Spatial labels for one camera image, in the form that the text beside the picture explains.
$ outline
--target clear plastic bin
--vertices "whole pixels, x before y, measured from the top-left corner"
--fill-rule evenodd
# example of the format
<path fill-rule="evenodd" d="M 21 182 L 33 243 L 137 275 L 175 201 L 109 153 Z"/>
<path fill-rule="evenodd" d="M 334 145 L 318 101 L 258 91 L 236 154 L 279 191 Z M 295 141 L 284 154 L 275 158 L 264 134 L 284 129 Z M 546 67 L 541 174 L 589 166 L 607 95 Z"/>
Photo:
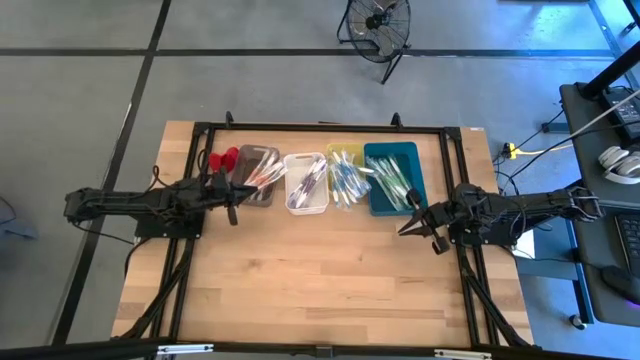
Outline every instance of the clear plastic bin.
<path fill-rule="evenodd" d="M 287 204 L 289 194 L 300 185 L 300 181 L 302 181 L 311 165 L 320 159 L 325 159 L 325 156 L 321 153 L 291 154 L 284 157 L 284 166 L 287 167 L 287 173 L 284 174 L 284 203 L 287 210 L 293 215 L 322 214 L 327 209 L 327 205 L 329 205 L 329 187 L 327 186 L 326 176 L 315 184 L 305 207 L 292 209 Z"/>

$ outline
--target black fan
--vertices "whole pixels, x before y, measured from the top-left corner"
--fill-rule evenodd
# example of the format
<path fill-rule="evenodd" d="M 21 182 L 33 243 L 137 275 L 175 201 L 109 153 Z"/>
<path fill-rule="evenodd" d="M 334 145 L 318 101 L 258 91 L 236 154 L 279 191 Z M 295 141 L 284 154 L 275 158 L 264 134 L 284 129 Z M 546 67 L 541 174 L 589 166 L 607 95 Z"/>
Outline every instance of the black fan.
<path fill-rule="evenodd" d="M 340 29 L 345 20 L 348 40 L 340 38 Z M 411 6 L 408 0 L 349 0 L 336 35 L 341 44 L 353 44 L 365 59 L 389 63 L 382 78 L 384 84 L 404 51 L 409 48 L 407 39 L 410 25 Z"/>

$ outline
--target blue tray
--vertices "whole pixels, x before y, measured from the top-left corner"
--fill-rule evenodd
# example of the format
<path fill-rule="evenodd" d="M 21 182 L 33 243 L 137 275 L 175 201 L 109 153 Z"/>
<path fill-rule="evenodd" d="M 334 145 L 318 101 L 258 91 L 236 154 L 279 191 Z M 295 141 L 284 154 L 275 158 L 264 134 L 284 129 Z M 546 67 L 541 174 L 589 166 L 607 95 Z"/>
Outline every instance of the blue tray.
<path fill-rule="evenodd" d="M 372 158 L 386 157 L 395 155 L 398 160 L 398 167 L 404 174 L 409 184 L 416 188 L 422 195 L 422 204 L 426 206 L 427 193 L 424 190 L 424 180 L 422 179 L 422 169 L 420 168 L 420 157 L 418 156 L 418 147 L 413 142 L 400 143 L 368 143 L 364 145 L 364 156 Z M 370 176 L 367 181 L 371 184 L 369 192 L 369 210 L 373 216 L 399 216 L 411 215 L 413 210 L 397 211 L 387 196 L 382 191 L 378 181 Z"/>

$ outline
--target gray floor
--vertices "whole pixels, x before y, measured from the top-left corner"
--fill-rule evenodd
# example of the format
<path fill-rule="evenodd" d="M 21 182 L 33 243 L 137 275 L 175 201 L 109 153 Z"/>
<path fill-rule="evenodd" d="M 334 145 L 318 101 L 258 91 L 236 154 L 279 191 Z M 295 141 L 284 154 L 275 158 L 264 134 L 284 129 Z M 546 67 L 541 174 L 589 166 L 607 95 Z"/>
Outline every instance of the gray floor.
<path fill-rule="evenodd" d="M 344 1 L 174 1 L 161 48 L 336 48 Z M 0 47 L 146 47 L 160 0 L 5 0 Z M 598 0 L 617 35 L 630 21 L 621 1 Z M 607 49 L 586 3 L 414 0 L 415 49 Z M 636 29 L 622 48 L 640 39 Z M 49 341 L 82 234 L 61 216 L 63 197 L 100 186 L 141 58 L 0 57 L 0 195 L 39 231 L 0 239 L 0 348 Z M 148 184 L 167 120 L 482 126 L 492 151 L 518 142 L 559 109 L 558 86 L 587 81 L 607 58 L 406 58 L 385 86 L 384 68 L 358 57 L 156 58 L 131 134 L 118 189 Z M 540 136 L 528 149 L 559 136 Z M 504 165 L 514 169 L 523 160 Z M 549 154 L 518 179 L 547 191 L 578 176 L 571 150 Z M 130 237 L 131 221 L 104 231 Z M 70 341 L 106 339 L 128 246 L 99 243 Z M 638 357 L 638 329 L 595 324 L 579 332 L 569 283 L 521 280 L 536 343 L 550 350 Z M 244 355 L 217 355 L 247 358 Z"/>

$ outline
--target white headphones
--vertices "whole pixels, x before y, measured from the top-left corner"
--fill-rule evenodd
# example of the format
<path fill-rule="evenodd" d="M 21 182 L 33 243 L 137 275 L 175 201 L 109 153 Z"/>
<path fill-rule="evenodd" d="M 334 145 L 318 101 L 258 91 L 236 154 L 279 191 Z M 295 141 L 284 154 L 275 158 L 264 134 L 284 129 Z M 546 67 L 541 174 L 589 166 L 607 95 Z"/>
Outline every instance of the white headphones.
<path fill-rule="evenodd" d="M 640 183 L 640 152 L 629 155 L 628 150 L 612 146 L 598 157 L 598 161 L 605 168 L 603 176 L 607 180 L 624 185 Z"/>

